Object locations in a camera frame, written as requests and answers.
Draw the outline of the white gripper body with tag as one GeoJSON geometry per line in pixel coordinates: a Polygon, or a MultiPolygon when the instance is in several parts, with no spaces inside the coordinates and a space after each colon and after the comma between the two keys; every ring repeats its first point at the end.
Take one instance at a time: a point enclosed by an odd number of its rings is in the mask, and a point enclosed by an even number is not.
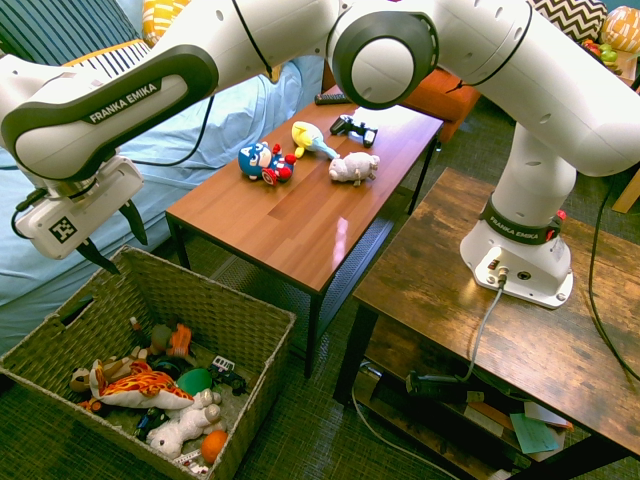
{"type": "Polygon", "coordinates": [[[61,260],[103,225],[142,188],[134,163],[120,155],[101,165],[92,183],[77,192],[51,190],[17,220],[17,231],[44,256],[61,260]]]}

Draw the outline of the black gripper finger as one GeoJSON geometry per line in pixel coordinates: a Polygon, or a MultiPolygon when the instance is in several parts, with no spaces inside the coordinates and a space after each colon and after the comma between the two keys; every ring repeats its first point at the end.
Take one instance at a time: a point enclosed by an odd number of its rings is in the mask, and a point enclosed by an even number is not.
{"type": "Polygon", "coordinates": [[[130,230],[134,235],[135,239],[142,245],[147,245],[148,238],[147,238],[146,230],[144,227],[144,223],[133,201],[128,200],[127,202],[125,202],[119,208],[119,212],[126,218],[129,224],[130,230]]]}
{"type": "Polygon", "coordinates": [[[94,242],[87,238],[83,242],[81,242],[76,248],[77,252],[81,254],[86,260],[94,263],[95,265],[101,267],[107,272],[119,275],[120,271],[117,266],[108,258],[104,257],[99,249],[96,247],[94,242]]]}

